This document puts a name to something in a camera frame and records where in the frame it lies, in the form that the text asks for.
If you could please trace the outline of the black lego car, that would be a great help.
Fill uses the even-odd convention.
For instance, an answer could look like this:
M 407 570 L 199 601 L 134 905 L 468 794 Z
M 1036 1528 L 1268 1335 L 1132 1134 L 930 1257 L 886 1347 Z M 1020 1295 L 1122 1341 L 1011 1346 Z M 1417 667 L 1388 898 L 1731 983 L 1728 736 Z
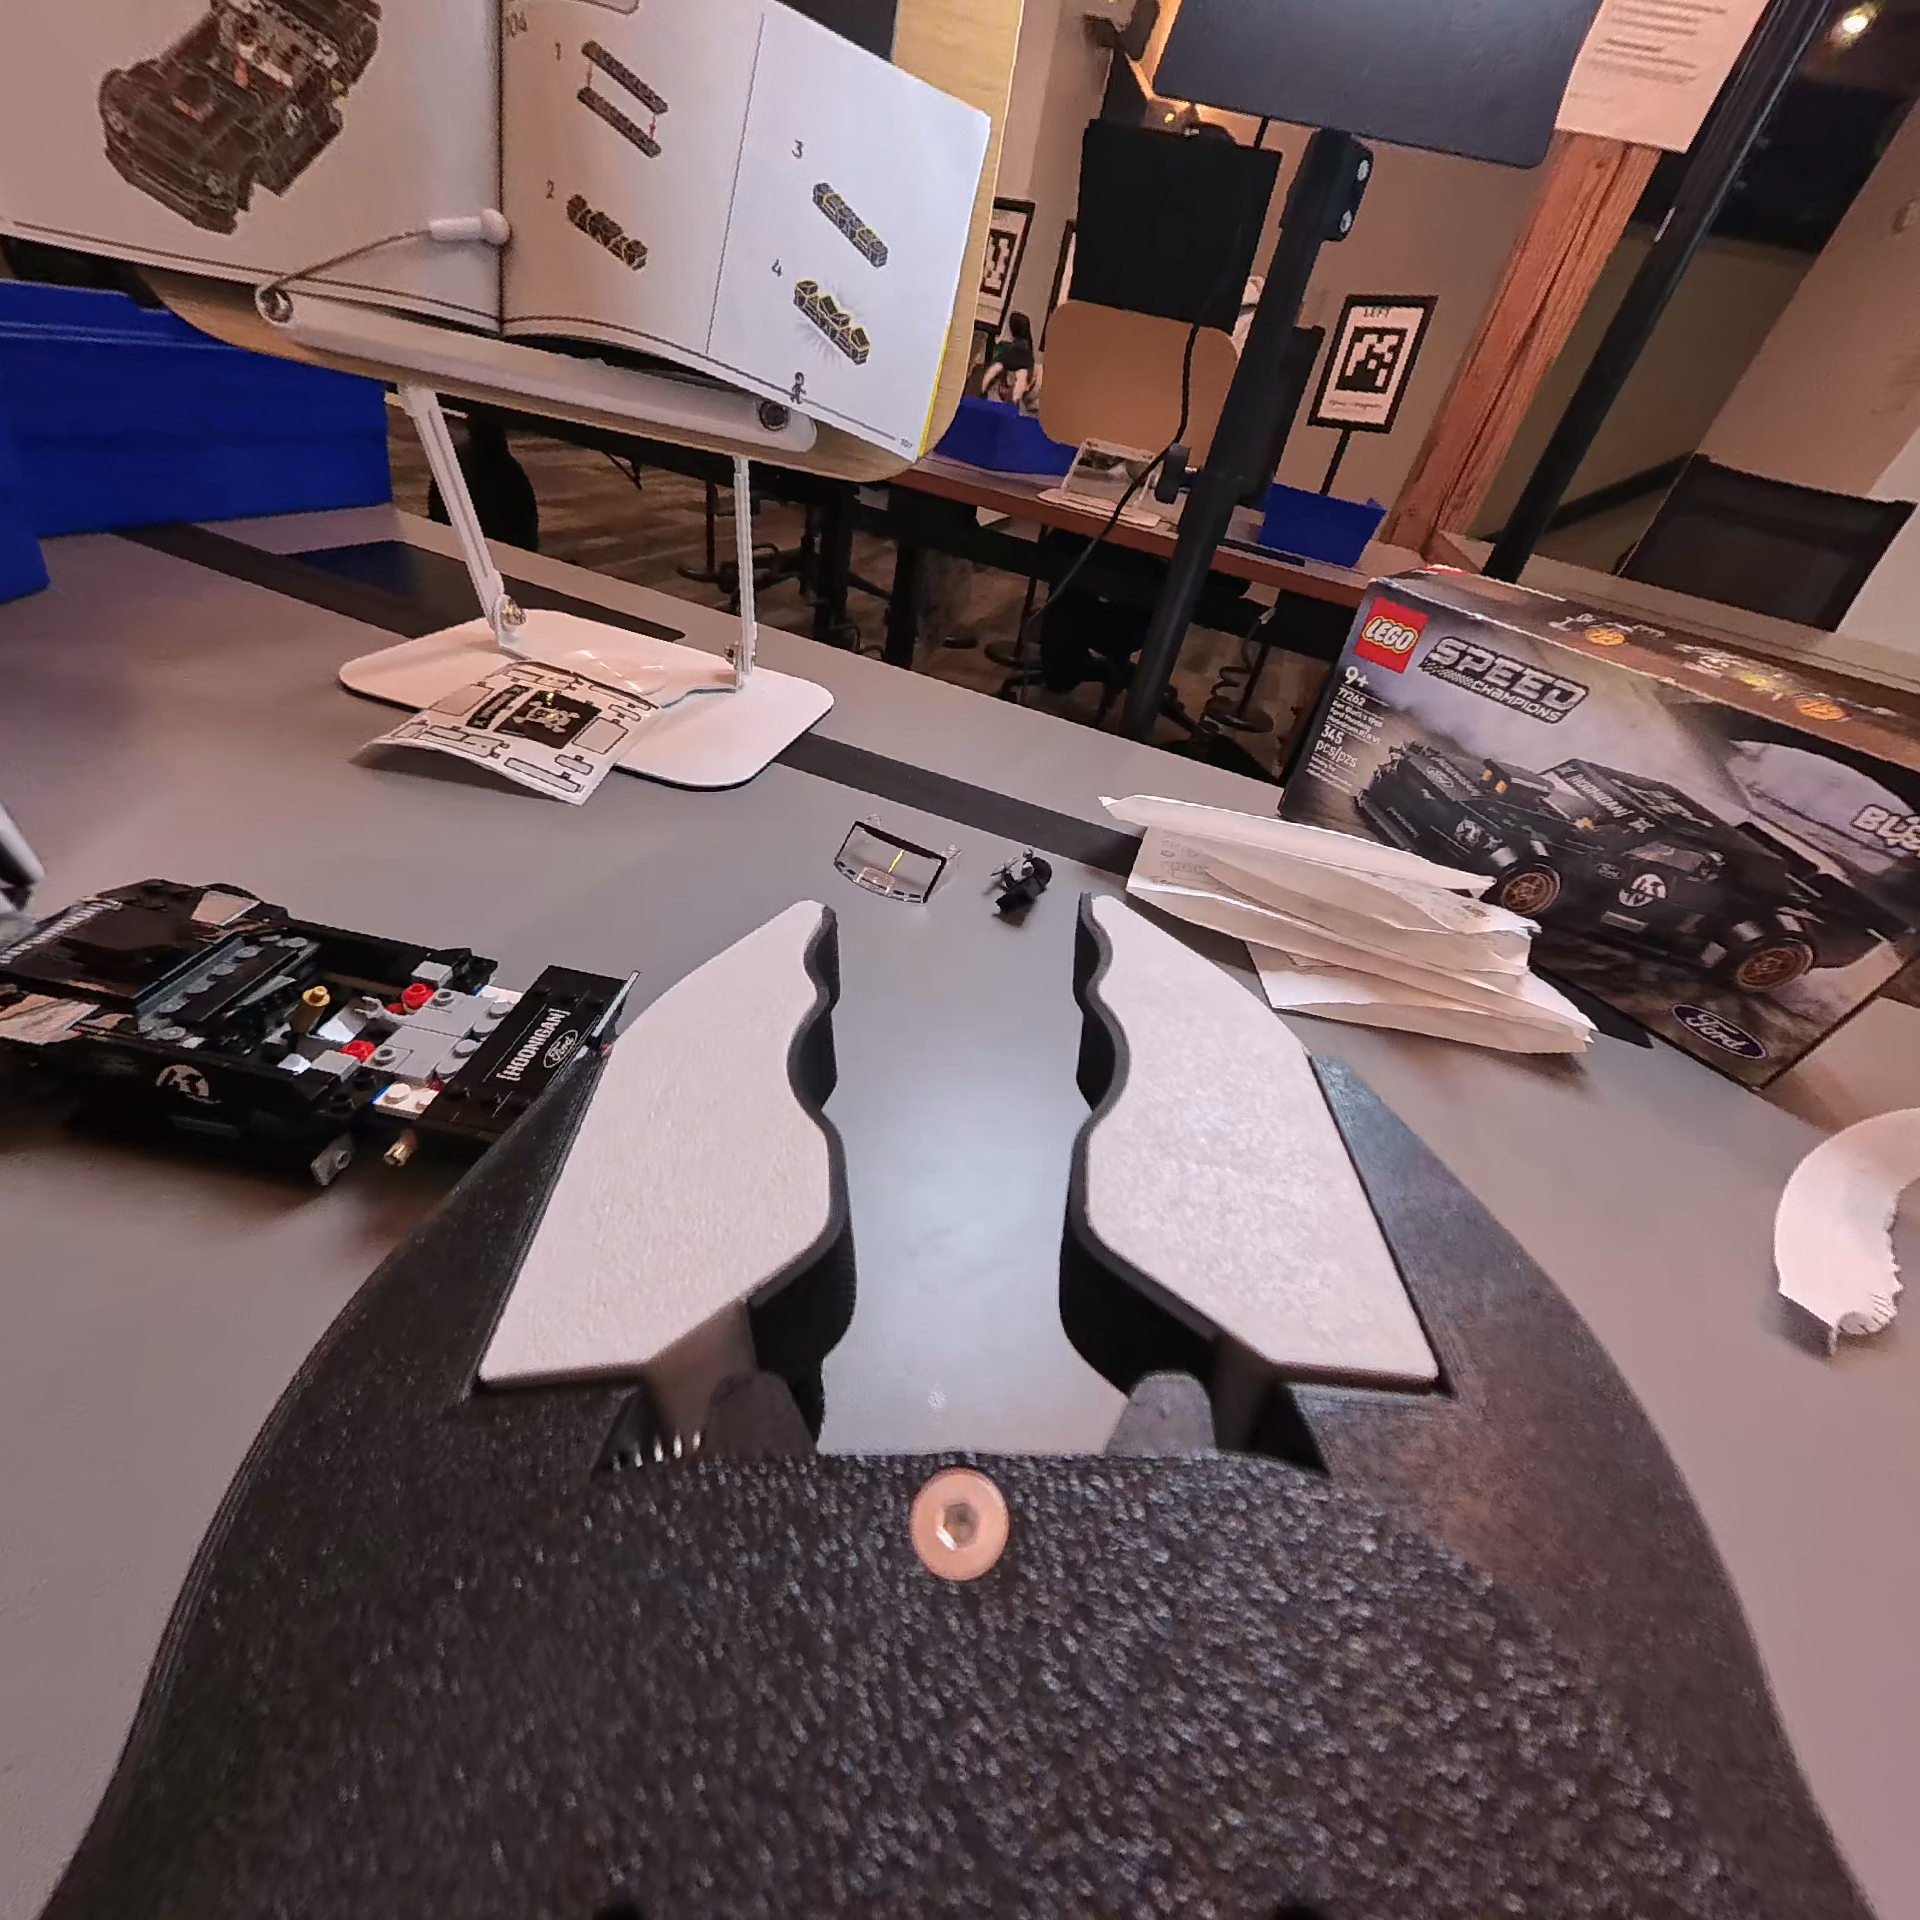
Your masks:
M 291 916 L 229 882 L 147 879 L 42 920 L 5 900 L 5 1102 L 75 1130 L 333 1185 L 358 1158 L 473 1164 L 636 978 L 501 987 L 468 948 Z

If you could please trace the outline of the lego instruction booklet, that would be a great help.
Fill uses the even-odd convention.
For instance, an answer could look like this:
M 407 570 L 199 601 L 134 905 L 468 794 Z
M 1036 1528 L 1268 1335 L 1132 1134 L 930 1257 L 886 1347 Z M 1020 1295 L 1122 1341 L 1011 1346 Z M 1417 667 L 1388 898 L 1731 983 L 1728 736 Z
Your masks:
M 284 351 L 925 452 L 990 118 L 786 4 L 5 4 L 5 236 Z

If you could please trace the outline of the clear lego windshield piece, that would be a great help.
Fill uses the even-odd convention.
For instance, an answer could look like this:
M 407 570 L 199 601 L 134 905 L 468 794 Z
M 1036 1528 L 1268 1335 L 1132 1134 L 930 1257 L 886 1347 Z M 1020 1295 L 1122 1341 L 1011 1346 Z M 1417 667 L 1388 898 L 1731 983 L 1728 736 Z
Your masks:
M 857 819 L 834 855 L 834 868 L 878 898 L 925 906 L 956 860 L 958 849 L 925 849 L 876 819 Z

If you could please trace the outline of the lego set box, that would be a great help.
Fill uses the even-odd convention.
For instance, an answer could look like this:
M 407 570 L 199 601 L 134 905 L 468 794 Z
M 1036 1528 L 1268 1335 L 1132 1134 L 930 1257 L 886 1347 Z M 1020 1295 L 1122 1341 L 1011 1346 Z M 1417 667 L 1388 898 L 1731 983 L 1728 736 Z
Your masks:
M 1917 694 L 1589 596 L 1373 581 L 1284 817 L 1477 877 L 1541 972 L 1753 1088 L 1917 985 Z

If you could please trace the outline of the black tripod pole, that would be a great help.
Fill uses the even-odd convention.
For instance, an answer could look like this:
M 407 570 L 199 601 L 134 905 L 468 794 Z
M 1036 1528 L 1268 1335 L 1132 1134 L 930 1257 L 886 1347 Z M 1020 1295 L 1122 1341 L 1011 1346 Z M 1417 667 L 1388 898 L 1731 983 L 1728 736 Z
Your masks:
M 1192 486 L 1167 574 L 1156 601 L 1124 707 L 1124 731 L 1152 739 L 1198 596 L 1243 496 L 1272 478 L 1278 435 L 1289 418 L 1285 363 L 1310 277 L 1324 245 L 1353 224 L 1375 155 L 1350 131 L 1310 138 L 1284 206 L 1278 248 L 1237 372 L 1216 421 L 1209 462 Z

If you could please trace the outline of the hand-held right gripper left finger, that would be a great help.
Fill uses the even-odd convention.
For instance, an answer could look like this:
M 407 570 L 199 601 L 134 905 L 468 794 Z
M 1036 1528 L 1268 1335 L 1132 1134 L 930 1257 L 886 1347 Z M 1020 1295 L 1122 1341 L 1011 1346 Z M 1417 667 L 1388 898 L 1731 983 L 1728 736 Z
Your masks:
M 855 1251 L 839 1067 L 839 920 L 798 902 L 612 1047 L 477 1366 L 489 1388 L 641 1381 L 706 1404 L 759 1368 L 823 1404 Z

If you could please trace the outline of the black white marker tag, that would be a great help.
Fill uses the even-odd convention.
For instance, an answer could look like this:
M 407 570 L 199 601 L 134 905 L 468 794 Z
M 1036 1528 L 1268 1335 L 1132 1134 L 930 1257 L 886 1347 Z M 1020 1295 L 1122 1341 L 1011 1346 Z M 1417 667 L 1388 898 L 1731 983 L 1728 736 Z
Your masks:
M 992 206 L 973 325 L 993 339 L 1011 319 L 1036 210 L 1034 200 L 1007 196 L 995 196 Z
M 1332 328 L 1310 426 L 1343 435 L 1391 433 L 1436 307 L 1433 293 L 1350 293 Z

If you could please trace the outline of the tan chair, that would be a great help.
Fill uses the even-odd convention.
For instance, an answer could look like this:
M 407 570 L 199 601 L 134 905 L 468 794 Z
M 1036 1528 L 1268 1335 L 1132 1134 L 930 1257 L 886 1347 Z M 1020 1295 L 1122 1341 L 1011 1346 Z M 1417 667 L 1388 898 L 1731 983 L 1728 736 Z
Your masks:
M 1169 444 L 1202 468 L 1239 368 L 1233 339 L 1189 325 L 1068 299 L 1051 319 L 1042 352 L 1044 435 L 1074 447 L 1099 439 L 1144 454 Z

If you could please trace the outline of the small blue bin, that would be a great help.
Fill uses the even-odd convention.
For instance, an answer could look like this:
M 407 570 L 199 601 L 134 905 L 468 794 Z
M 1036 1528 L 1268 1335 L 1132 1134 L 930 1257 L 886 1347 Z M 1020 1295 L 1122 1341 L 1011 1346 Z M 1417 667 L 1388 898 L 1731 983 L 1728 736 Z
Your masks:
M 1378 501 L 1350 502 L 1274 482 L 1262 498 L 1254 545 L 1298 560 L 1357 570 L 1385 517 L 1387 509 Z

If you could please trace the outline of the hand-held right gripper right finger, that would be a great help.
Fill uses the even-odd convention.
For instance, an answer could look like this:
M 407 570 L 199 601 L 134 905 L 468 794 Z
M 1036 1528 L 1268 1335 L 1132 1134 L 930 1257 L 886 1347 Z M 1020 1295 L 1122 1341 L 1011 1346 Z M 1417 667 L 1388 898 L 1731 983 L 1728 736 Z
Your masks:
M 1067 1334 L 1184 1373 L 1428 1394 L 1444 1364 L 1310 1051 L 1118 896 L 1076 909 Z

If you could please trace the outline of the black office chair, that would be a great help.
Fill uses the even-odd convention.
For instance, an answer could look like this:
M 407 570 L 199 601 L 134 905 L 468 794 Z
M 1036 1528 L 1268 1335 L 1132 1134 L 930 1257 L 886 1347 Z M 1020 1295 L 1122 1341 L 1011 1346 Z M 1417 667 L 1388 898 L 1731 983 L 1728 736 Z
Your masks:
M 1689 457 L 1617 574 L 1838 631 L 1917 507 L 1779 482 Z

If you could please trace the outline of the sticker sheet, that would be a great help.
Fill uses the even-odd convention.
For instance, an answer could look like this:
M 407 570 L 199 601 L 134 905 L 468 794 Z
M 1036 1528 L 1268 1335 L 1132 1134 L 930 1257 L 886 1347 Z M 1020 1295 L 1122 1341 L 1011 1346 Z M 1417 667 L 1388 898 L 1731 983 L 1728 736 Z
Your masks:
M 560 803 L 588 803 L 639 733 L 686 704 L 735 707 L 742 685 L 675 667 L 623 671 L 575 654 L 560 664 L 492 659 L 464 667 L 448 688 L 357 759 L 377 766 L 399 754 L 446 757 L 495 781 Z

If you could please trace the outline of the white paper notice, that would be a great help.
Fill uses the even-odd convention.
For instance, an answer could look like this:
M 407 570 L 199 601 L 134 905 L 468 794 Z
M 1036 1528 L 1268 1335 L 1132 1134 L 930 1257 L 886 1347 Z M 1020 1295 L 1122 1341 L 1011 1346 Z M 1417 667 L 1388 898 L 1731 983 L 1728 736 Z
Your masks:
M 1557 130 L 1684 153 L 1756 31 L 1765 3 L 1603 3 Z

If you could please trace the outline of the white booklet stand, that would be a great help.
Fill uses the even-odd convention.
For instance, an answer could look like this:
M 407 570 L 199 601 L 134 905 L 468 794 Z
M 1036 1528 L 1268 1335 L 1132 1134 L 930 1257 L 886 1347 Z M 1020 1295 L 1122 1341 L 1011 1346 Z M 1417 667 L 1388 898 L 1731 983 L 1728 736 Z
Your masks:
M 699 379 L 608 367 L 596 358 L 534 351 L 475 332 L 403 321 L 385 310 L 267 283 L 254 295 L 260 316 L 304 348 L 352 355 L 398 377 L 461 543 L 479 617 L 349 659 L 340 683 L 354 694 L 413 714 L 403 727 L 423 746 L 468 757 L 517 754 L 511 741 L 468 727 L 485 694 L 517 686 L 600 707 L 612 733 L 608 759 L 626 774 L 685 790 L 733 790 L 754 781 L 833 708 L 827 688 L 757 664 L 752 534 L 738 539 L 741 604 L 724 655 L 600 617 L 527 610 L 508 590 L 482 532 L 439 395 L 473 388 L 546 416 L 606 416 L 647 437 L 733 446 L 733 492 L 750 507 L 750 454 L 782 462 L 812 452 L 816 426 L 782 401 L 750 397 Z

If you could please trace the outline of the black flat panel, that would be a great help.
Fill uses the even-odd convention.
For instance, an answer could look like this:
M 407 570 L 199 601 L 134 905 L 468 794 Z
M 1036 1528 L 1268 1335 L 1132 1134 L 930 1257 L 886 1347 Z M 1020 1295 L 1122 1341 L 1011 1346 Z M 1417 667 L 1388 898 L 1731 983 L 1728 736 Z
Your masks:
M 1552 145 L 1597 3 L 1184 3 L 1173 99 L 1512 170 Z

